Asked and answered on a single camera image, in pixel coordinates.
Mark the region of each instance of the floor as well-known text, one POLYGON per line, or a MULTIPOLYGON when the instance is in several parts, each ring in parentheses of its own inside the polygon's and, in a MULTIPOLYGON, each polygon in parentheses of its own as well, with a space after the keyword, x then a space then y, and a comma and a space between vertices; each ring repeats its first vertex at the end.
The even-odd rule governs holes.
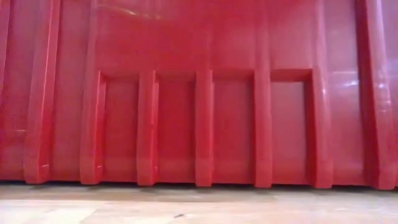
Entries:
POLYGON ((398 223, 398 191, 3 183, 8 223, 398 223))

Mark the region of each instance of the red panel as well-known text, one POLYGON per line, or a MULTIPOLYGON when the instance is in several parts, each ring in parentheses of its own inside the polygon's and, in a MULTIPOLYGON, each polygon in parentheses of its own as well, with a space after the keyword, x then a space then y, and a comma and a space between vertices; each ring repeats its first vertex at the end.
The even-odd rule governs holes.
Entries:
POLYGON ((0 1, 0 179, 398 184, 395 0, 0 1))

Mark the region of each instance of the red painted metal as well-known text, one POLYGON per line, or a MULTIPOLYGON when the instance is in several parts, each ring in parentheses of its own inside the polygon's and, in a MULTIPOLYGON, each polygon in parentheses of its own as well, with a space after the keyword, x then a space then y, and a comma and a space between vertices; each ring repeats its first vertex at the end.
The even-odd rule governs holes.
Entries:
POLYGON ((398 185, 396 0, 0 0, 0 179, 398 185))

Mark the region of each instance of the red container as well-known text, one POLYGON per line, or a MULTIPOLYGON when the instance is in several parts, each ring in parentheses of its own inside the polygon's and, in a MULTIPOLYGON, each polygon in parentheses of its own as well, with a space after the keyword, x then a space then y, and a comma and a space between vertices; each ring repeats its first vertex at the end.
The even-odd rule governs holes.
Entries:
POLYGON ((398 185, 396 0, 1 0, 0 179, 398 185))

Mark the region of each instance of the concrete floor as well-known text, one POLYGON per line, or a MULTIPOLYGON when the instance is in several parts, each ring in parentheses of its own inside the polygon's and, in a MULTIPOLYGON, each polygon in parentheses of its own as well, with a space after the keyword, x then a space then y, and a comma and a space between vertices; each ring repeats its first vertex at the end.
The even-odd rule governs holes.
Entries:
POLYGON ((398 191, 0 184, 0 223, 398 223, 398 191))

